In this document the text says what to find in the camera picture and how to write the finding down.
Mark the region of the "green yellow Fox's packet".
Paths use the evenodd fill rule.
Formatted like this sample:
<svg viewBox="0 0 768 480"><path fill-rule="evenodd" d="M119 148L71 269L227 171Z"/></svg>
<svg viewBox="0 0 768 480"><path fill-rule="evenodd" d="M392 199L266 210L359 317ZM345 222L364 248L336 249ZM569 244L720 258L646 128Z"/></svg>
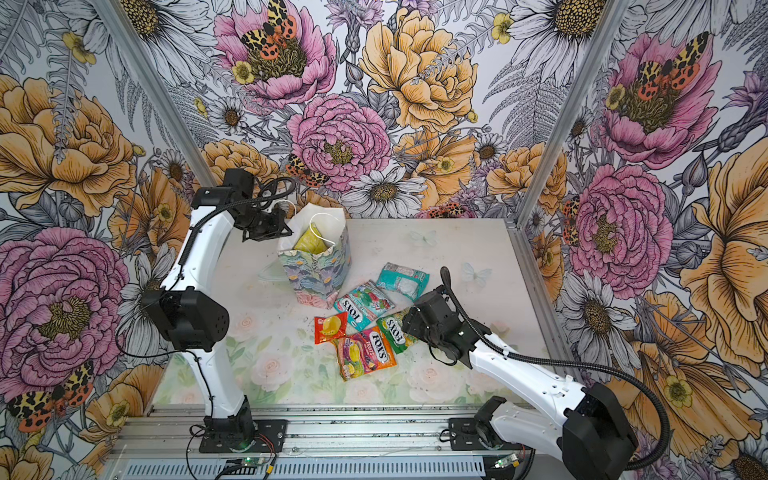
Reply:
<svg viewBox="0 0 768 480"><path fill-rule="evenodd" d="M418 342L416 337L404 331L404 319L408 313L409 309L404 309L377 319L377 326L387 338L395 354L404 353Z"/></svg>

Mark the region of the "teal Fox's candy packet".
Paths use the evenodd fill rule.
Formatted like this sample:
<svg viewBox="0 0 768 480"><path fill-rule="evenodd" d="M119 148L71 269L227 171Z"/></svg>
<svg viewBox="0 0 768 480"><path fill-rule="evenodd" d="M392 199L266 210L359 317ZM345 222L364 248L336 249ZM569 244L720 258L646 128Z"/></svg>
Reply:
<svg viewBox="0 0 768 480"><path fill-rule="evenodd" d="M382 268L376 286L415 302L425 292L429 279L430 275L426 272L388 262Z"/></svg>

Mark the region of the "floral paper gift bag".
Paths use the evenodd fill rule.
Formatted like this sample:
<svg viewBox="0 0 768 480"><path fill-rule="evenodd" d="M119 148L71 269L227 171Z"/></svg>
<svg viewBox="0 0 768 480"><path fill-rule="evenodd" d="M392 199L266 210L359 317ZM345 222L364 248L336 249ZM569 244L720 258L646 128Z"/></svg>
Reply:
<svg viewBox="0 0 768 480"><path fill-rule="evenodd" d="M319 255L292 247L311 222L319 228L328 249ZM331 309L351 266L345 210L306 204L287 222L293 235L278 241L278 259L300 304Z"/></svg>

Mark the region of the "orange fruit Fox's packet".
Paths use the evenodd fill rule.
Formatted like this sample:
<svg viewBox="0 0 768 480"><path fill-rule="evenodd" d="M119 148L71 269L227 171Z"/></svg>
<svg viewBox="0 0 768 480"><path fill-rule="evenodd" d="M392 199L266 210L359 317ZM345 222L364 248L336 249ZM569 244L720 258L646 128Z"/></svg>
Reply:
<svg viewBox="0 0 768 480"><path fill-rule="evenodd" d="M343 336L333 344L344 381L397 365L390 342L379 327Z"/></svg>

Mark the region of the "yellow corn chips packet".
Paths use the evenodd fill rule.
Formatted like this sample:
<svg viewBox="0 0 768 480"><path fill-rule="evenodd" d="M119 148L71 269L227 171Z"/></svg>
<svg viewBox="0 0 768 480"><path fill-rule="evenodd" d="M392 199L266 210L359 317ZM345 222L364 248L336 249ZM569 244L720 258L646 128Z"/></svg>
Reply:
<svg viewBox="0 0 768 480"><path fill-rule="evenodd" d="M328 249L328 245L322 237L319 228L314 222L311 222L292 249L312 255L319 255Z"/></svg>

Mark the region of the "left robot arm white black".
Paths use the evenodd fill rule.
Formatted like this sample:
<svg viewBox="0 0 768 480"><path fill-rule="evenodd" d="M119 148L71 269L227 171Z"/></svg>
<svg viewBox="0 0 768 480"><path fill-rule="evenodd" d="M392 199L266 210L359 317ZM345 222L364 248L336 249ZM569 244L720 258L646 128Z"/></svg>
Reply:
<svg viewBox="0 0 768 480"><path fill-rule="evenodd" d="M277 204L296 188L289 177L261 184L243 168L226 170L220 186L199 188L175 263L159 289L141 302L160 336L191 366L205 396L204 436L216 443L249 442L256 427L226 350L229 313L213 297L215 269L234 230L243 240L291 236Z"/></svg>

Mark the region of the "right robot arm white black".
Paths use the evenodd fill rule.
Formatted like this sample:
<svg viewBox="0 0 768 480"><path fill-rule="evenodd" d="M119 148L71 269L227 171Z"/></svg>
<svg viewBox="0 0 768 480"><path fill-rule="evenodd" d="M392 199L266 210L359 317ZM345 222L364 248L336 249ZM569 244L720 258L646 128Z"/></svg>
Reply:
<svg viewBox="0 0 768 480"><path fill-rule="evenodd" d="M544 368L540 359L516 359L516 350L490 328L463 319L443 287L417 301L403 330L535 408L525 414L503 400L487 402L475 416L485 441L518 443L558 458L576 479L618 479L628 470L638 440L607 387L586 387Z"/></svg>

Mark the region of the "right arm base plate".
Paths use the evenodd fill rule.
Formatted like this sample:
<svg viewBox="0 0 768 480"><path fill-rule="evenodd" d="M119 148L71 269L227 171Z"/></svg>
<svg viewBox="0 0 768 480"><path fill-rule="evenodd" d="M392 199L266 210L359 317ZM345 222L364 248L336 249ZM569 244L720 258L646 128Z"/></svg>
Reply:
<svg viewBox="0 0 768 480"><path fill-rule="evenodd" d="M502 440L486 424L474 418L453 417L439 434L439 441L449 443L453 451L522 451L524 445Z"/></svg>

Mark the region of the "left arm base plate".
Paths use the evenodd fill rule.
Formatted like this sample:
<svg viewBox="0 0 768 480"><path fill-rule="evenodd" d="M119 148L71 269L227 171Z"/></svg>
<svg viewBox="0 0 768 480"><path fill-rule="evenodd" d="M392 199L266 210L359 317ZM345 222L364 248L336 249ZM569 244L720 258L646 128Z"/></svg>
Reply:
<svg viewBox="0 0 768 480"><path fill-rule="evenodd" d="M253 420L249 426L231 431L207 428L199 451L205 454L280 453L286 439L288 422L278 419Z"/></svg>

